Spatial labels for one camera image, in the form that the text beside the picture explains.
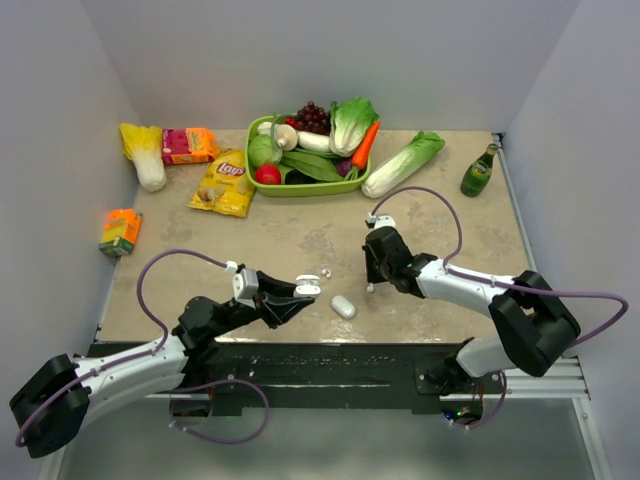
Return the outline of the white earbud charging case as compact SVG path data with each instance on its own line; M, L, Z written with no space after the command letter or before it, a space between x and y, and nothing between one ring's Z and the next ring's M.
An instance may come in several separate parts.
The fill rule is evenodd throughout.
M303 274L295 279L294 296L317 298L322 293L320 278L316 275Z

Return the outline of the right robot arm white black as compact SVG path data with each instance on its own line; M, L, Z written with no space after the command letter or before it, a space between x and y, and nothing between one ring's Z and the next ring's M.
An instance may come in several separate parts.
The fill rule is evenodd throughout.
M517 368L542 377L581 334L575 317L544 278L526 270L516 277L455 271L431 254L412 254L392 226L364 240L367 280L403 294L446 301L493 321L494 337L472 338L430 367L427 385L441 396L466 393L486 374Z

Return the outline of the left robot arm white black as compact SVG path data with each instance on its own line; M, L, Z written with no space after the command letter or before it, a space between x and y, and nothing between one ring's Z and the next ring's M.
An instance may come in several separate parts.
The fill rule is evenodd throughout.
M15 443L32 458L70 443L100 416L149 394L200 390L217 338L256 320L277 329L312 305L321 290L276 280L261 271L235 274L232 299L189 300L177 326L160 338L100 358L57 355L46 361L9 402L19 427Z

